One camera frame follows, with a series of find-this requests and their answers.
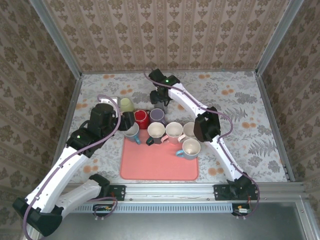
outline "red mug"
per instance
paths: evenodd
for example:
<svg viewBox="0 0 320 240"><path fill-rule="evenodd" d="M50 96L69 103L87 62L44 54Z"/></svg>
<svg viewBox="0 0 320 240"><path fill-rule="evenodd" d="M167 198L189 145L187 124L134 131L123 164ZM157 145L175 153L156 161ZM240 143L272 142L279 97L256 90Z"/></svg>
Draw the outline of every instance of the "red mug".
<svg viewBox="0 0 320 240"><path fill-rule="evenodd" d="M150 123L149 115L145 110L137 110L134 112L135 122L140 129L147 129Z"/></svg>

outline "floral tablecloth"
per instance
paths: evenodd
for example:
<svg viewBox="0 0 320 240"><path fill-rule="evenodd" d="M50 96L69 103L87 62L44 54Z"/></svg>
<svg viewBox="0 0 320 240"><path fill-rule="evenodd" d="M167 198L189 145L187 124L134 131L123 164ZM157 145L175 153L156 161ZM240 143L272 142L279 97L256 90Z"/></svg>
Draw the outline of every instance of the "floral tablecloth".
<svg viewBox="0 0 320 240"><path fill-rule="evenodd" d="M245 172L258 182L286 181L253 72L176 72L174 75L196 99L207 106L215 106L218 111L230 116L234 129L231 135L224 138L224 141ZM155 89L155 86L142 73L83 75L82 80L69 134L89 119L91 109L98 103L98 94L130 98L136 109L153 108L149 93ZM170 102L165 118L168 122L176 121L182 124L192 121L191 115L174 101ZM230 124L226 120L220 119L220 125L222 133L230 129ZM123 142L123 134L117 131L77 171L71 182L83 183L89 176L98 173L113 184L173 183L172 181L122 179L119 172ZM199 176L194 183L226 182L221 164L204 144L201 144L198 161Z"/></svg>

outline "light blue mug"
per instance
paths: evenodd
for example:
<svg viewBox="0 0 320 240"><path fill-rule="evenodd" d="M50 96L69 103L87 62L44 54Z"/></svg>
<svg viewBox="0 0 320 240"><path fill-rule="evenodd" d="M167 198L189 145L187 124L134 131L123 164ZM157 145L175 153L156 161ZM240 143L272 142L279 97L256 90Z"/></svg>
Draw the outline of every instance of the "light blue mug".
<svg viewBox="0 0 320 240"><path fill-rule="evenodd" d="M131 142L136 142L138 145L141 144L139 139L139 125L138 123L134 123L132 127L127 131L123 131L123 135L129 139Z"/></svg>
<svg viewBox="0 0 320 240"><path fill-rule="evenodd" d="M187 160L195 159L201 150L200 143L195 139L187 139L182 144L182 150L176 152L176 156Z"/></svg>

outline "damask wallpaper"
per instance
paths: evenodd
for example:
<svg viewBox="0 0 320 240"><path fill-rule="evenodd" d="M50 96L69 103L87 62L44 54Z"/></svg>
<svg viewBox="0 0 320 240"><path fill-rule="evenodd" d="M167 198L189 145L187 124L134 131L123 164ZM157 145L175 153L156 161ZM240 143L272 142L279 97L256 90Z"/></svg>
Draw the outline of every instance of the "damask wallpaper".
<svg viewBox="0 0 320 240"><path fill-rule="evenodd" d="M320 1L305 0L262 74L296 180L320 223Z"/></svg>
<svg viewBox="0 0 320 240"><path fill-rule="evenodd" d="M45 0L82 72L251 69L288 0Z"/></svg>
<svg viewBox="0 0 320 240"><path fill-rule="evenodd" d="M51 168L75 79L28 0L0 1L0 239L19 239L11 207Z"/></svg>

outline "pink mat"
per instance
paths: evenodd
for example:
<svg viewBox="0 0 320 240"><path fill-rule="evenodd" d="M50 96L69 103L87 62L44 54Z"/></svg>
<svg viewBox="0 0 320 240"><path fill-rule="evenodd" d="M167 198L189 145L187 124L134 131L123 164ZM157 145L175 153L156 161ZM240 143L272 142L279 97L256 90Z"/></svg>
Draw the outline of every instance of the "pink mat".
<svg viewBox="0 0 320 240"><path fill-rule="evenodd" d="M198 158L186 160L176 156L182 143L148 146L147 130L140 130L141 144L124 139L120 175L128 180L193 181L198 177Z"/></svg>

